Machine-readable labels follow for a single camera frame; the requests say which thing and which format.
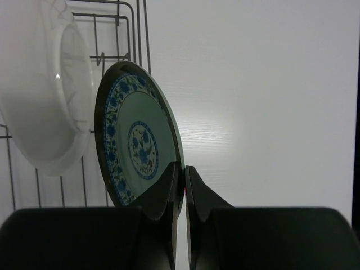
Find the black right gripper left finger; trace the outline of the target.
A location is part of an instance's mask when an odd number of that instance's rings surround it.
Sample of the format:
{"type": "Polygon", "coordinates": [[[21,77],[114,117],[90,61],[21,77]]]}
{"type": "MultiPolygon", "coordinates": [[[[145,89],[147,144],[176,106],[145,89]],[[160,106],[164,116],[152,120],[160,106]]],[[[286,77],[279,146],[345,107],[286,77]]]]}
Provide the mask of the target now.
{"type": "Polygon", "coordinates": [[[179,163],[125,207],[125,269],[175,269],[179,214],[179,163]]]}

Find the small blue floral plate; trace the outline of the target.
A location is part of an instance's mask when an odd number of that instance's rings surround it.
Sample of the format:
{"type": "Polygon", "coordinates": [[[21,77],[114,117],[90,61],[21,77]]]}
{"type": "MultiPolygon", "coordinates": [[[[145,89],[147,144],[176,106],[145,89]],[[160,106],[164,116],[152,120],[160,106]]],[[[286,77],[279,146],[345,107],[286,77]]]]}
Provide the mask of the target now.
{"type": "Polygon", "coordinates": [[[185,163],[164,92],[133,62],[117,62],[105,72],[96,95],[94,134],[103,181],[115,206],[132,203],[169,163],[185,163]]]}

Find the white plate grey rim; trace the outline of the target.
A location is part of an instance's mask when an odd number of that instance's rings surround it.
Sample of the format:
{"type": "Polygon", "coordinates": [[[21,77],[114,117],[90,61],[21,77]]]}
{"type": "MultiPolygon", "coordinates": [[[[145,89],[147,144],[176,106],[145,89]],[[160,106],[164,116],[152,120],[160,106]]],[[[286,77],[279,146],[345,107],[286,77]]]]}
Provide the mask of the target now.
{"type": "Polygon", "coordinates": [[[59,176],[84,153],[94,81],[65,1],[1,2],[1,114],[32,166],[59,176]]]}

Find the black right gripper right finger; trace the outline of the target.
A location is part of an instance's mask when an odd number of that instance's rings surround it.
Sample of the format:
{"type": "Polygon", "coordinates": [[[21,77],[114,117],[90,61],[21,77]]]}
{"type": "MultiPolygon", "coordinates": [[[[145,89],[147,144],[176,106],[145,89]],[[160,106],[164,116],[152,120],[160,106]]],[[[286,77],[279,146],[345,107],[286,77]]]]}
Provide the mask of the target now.
{"type": "Polygon", "coordinates": [[[205,184],[194,166],[184,171],[188,257],[190,269],[220,269],[215,209],[232,205],[205,184]]]}

